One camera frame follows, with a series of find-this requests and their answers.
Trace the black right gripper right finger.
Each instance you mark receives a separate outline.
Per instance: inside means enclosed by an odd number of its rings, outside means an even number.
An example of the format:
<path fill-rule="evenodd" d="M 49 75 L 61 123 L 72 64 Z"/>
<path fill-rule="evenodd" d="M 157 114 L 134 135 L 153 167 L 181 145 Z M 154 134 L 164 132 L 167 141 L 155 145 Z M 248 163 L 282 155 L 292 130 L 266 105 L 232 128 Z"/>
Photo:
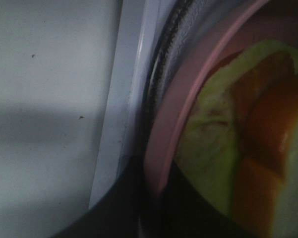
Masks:
<path fill-rule="evenodd" d="M 234 223 L 196 192 L 176 164 L 158 202 L 143 188 L 140 224 L 144 238 L 238 237 Z"/>

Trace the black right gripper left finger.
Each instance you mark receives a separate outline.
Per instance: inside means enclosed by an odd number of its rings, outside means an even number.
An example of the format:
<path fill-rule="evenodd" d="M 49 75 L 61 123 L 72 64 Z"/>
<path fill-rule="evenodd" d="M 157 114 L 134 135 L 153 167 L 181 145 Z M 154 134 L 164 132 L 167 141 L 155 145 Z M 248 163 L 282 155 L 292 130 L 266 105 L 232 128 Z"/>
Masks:
<path fill-rule="evenodd" d="M 137 238 L 143 157 L 132 156 L 105 196 L 54 238 Z"/>

